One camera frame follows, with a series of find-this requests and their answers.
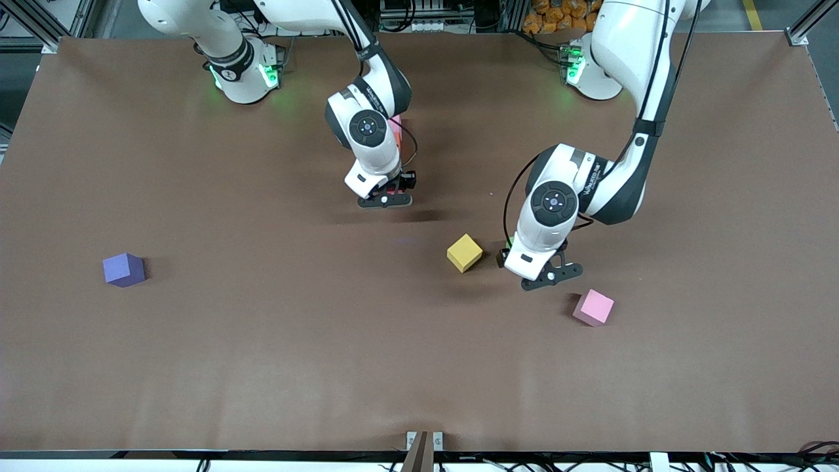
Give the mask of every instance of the cube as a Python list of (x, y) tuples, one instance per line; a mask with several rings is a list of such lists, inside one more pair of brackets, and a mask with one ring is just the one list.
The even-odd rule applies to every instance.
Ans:
[(574, 317), (590, 326), (602, 326), (609, 318), (614, 300), (608, 296), (589, 290), (574, 309)]
[(143, 260), (136, 255), (122, 253), (102, 260), (105, 282), (125, 288), (146, 280)]
[(446, 251), (446, 256), (461, 274), (481, 259), (482, 255), (483, 249), (468, 234), (464, 234)]
[(402, 117), (396, 115), (388, 120), (390, 130), (393, 131), (393, 136), (396, 138), (396, 147), (402, 149)]

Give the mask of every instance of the green led light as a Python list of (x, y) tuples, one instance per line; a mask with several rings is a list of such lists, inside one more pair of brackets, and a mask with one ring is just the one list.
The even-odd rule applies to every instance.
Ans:
[(212, 74), (212, 78), (216, 81), (216, 88), (221, 89), (221, 83), (218, 81), (218, 76), (216, 75), (216, 71), (213, 68), (210, 68), (210, 73)]
[(585, 68), (586, 58), (580, 56), (580, 59), (577, 59), (577, 62), (575, 62), (573, 66), (568, 68), (568, 82), (571, 84), (576, 84), (577, 82), (579, 82), (582, 70)]
[(277, 71), (272, 66), (259, 66), (259, 72), (262, 73), (268, 88), (274, 88), (279, 83)]

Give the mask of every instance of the brown table surface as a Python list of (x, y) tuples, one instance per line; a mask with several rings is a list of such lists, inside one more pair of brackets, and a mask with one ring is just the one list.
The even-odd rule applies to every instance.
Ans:
[[(344, 39), (297, 41), (253, 106), (186, 41), (68, 39), (44, 58), (2, 166), (2, 448), (839, 436), (839, 136), (805, 49), (699, 34), (638, 216), (573, 233), (584, 276), (525, 293), (491, 255), (461, 275), (446, 248), (497, 249), (511, 180), (552, 144), (614, 158), (629, 96), (587, 101), (511, 36), (383, 43), (420, 146), (415, 204), (389, 211), (356, 207), (322, 116), (357, 70)], [(105, 284), (125, 251), (150, 280)], [(603, 328), (570, 317), (589, 288), (616, 300)]]

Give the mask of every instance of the yellow cube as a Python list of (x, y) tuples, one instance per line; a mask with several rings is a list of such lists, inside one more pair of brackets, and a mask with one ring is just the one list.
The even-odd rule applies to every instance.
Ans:
[(468, 234), (464, 234), (446, 251), (446, 256), (461, 273), (472, 267), (482, 255), (483, 249)]

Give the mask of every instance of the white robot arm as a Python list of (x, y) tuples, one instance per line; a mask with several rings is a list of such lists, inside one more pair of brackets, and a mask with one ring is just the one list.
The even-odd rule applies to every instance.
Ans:
[(664, 128), (675, 82), (670, 39), (683, 11), (693, 17), (710, 0), (604, 0), (591, 37), (591, 57), (632, 95), (633, 134), (617, 161), (566, 144), (534, 159), (513, 244), (504, 266), (532, 290), (582, 273), (550, 260), (565, 243), (577, 213), (605, 224), (630, 219), (644, 199), (647, 172)]
[(367, 64), (369, 72), (329, 97), (325, 111), (338, 142), (356, 156), (344, 182), (358, 195), (361, 207), (409, 205), (411, 197), (405, 191), (414, 188), (416, 177), (403, 172), (388, 119), (408, 109), (411, 87), (352, 2), (266, 0), (258, 6), (270, 23), (282, 29), (334, 29), (352, 41), (358, 60)]
[[(278, 86), (276, 47), (245, 38), (227, 13), (210, 10), (214, 0), (138, 0), (158, 31), (188, 35), (210, 63), (217, 86), (237, 103), (253, 103)], [(356, 156), (344, 182), (362, 207), (409, 205), (415, 174), (404, 172), (388, 119), (408, 109), (411, 87), (388, 58), (350, 0), (263, 0), (265, 18), (290, 31), (333, 29), (345, 34), (369, 72), (358, 76), (326, 104), (326, 122), (338, 142)]]
[(254, 103), (276, 88), (277, 48), (245, 38), (214, 0), (138, 0), (140, 13), (164, 34), (191, 37), (210, 63), (216, 86), (236, 103)]

